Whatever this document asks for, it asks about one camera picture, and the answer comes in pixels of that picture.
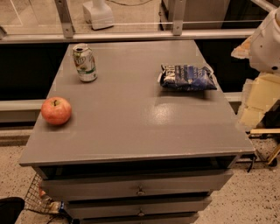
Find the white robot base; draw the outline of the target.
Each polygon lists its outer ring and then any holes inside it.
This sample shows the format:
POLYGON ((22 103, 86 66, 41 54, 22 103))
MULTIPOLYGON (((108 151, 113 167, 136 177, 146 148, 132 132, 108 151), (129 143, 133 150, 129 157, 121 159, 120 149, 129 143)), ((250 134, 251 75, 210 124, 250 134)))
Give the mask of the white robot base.
POLYGON ((115 23, 113 11, 105 0, 89 0, 82 8, 85 21, 95 31, 112 27, 115 23))

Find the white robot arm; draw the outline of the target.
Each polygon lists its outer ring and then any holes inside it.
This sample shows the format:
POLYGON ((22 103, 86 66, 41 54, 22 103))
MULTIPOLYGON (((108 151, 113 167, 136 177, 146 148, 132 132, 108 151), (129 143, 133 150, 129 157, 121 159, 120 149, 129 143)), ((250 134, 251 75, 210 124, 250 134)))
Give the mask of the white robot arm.
POLYGON ((280 7, 272 10, 255 32, 237 46, 231 56, 248 59, 259 72, 239 115, 240 123, 254 128, 280 98, 280 7))

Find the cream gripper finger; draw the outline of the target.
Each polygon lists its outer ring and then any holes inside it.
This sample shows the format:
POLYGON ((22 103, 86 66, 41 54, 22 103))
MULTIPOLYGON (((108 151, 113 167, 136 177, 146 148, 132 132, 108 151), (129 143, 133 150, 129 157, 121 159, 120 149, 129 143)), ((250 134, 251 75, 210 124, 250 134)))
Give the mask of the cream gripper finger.
POLYGON ((237 59, 248 59, 250 52, 250 43, 252 37, 246 38, 240 45, 238 45, 232 52, 231 56, 237 59))
POLYGON ((253 129, 280 99, 280 75, 260 73, 254 80, 247 80, 242 99, 239 123, 253 129))

